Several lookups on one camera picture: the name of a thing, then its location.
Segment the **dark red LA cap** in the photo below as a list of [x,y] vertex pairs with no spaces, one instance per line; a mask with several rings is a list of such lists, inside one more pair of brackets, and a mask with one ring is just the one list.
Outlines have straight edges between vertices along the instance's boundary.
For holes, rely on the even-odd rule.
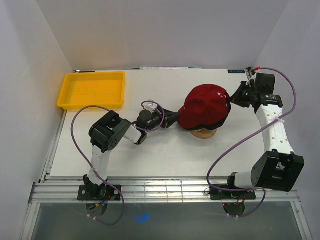
[[228,118],[231,109],[231,97],[227,90],[215,84],[202,84],[186,97],[178,111],[180,116],[177,122],[184,130],[199,124],[212,125]]

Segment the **black NY cap red brim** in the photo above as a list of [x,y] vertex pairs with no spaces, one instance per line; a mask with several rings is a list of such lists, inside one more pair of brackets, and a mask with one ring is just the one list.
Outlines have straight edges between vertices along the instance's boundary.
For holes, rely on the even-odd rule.
[[219,122],[216,122],[214,124],[210,124],[210,125],[198,124],[195,127],[186,128],[186,130],[187,131],[199,131],[199,130],[202,130],[202,129],[206,129],[206,130],[209,130],[209,131],[214,131],[214,130],[222,127],[226,120],[227,120],[227,117],[225,117],[224,119],[222,119]]

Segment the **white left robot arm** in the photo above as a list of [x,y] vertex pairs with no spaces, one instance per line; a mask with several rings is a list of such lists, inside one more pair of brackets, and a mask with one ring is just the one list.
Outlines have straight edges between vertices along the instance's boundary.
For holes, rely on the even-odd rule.
[[180,114],[157,106],[153,110],[142,110],[136,121],[130,122],[111,110],[89,130],[92,145],[92,168],[89,174],[83,176],[84,186],[95,200],[107,196],[107,169],[111,151],[122,139],[127,139],[139,146],[147,139],[147,132],[158,128],[167,129],[177,122]]

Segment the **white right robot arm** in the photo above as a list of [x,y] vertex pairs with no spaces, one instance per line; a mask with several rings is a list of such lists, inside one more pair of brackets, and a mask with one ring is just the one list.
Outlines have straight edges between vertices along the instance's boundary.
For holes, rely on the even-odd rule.
[[244,189],[265,188],[290,192],[304,165],[302,156],[291,147],[283,115],[283,102],[274,94],[276,77],[256,73],[243,81],[231,97],[232,102],[243,108],[254,108],[262,131],[264,154],[250,171],[234,172],[228,177],[226,194],[237,199]]

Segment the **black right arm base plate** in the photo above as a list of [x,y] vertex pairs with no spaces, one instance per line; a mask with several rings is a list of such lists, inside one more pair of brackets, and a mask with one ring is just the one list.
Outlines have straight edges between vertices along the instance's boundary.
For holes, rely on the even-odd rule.
[[211,200],[255,200],[256,194],[252,191],[226,191],[207,187],[203,193],[210,196]]

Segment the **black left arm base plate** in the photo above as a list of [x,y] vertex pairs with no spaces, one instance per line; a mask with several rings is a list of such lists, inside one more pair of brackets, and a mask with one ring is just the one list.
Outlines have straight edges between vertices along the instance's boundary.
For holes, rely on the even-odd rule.
[[81,185],[78,189],[78,201],[119,201],[121,199],[118,190],[102,184],[98,187]]

